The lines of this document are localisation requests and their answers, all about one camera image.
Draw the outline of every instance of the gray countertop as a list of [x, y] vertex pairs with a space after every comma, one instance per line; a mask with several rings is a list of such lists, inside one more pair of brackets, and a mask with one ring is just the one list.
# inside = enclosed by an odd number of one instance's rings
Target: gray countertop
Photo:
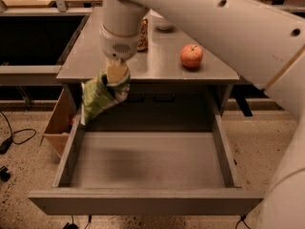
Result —
[[[61, 83], [78, 83], [95, 77], [106, 70], [106, 58], [101, 51], [99, 27], [102, 7], [94, 8], [85, 27], [75, 42], [57, 80]], [[186, 33], [174, 28], [161, 31], [149, 19], [149, 49], [128, 60], [132, 82], [229, 84], [238, 81], [238, 74], [228, 65], [204, 49], [204, 57], [197, 70], [188, 70], [180, 61], [181, 49], [195, 43]]]

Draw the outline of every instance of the red apple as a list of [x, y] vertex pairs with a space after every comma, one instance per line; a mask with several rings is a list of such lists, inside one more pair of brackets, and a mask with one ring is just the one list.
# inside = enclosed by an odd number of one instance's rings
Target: red apple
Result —
[[199, 45], [188, 44], [180, 52], [180, 59], [186, 68], [196, 68], [203, 58], [203, 50]]

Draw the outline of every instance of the cabinet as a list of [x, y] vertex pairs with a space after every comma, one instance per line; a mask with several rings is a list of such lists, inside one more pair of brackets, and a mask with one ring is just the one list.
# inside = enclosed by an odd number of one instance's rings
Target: cabinet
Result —
[[[105, 70], [94, 8], [57, 80], [79, 109], [80, 83]], [[221, 114], [239, 77], [204, 51], [196, 71], [180, 65], [193, 40], [149, 25], [149, 50], [128, 64], [126, 102], [80, 124], [80, 111], [49, 191], [29, 198], [48, 215], [242, 215], [263, 199], [238, 183]]]

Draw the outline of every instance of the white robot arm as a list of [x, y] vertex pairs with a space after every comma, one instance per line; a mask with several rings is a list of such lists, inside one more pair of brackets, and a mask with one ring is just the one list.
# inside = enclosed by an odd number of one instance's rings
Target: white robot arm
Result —
[[257, 228], [305, 228], [305, 21], [254, 0], [105, 0], [104, 7], [107, 57], [136, 53], [142, 18], [154, 9], [295, 117]]

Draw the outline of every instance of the floor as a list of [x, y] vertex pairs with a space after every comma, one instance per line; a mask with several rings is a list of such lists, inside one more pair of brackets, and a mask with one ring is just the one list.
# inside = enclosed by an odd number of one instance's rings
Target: floor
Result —
[[[22, 103], [0, 102], [0, 110], [8, 117], [14, 131], [33, 128], [36, 136], [22, 145], [11, 145], [0, 156], [0, 167], [6, 166], [11, 174], [7, 182], [0, 181], [0, 229], [10, 228], [64, 228], [72, 223], [71, 216], [46, 216], [31, 201], [31, 190], [49, 189], [55, 177], [59, 157], [42, 134], [51, 116], [53, 102], [35, 102], [27, 111]], [[295, 131], [296, 123], [278, 108], [265, 108], [251, 104], [254, 116], [244, 117], [230, 104], [223, 120], [237, 170], [245, 190], [266, 191], [275, 168]], [[0, 141], [9, 136], [9, 128], [0, 116]], [[15, 140], [22, 140], [29, 133], [22, 133]], [[258, 205], [246, 218], [255, 228], [259, 215]], [[227, 217], [142, 217], [142, 216], [93, 216], [87, 228], [177, 228], [177, 229], [230, 229], [235, 228], [239, 216]], [[87, 216], [74, 216], [73, 222], [85, 228]], [[239, 229], [246, 228], [242, 223]]]

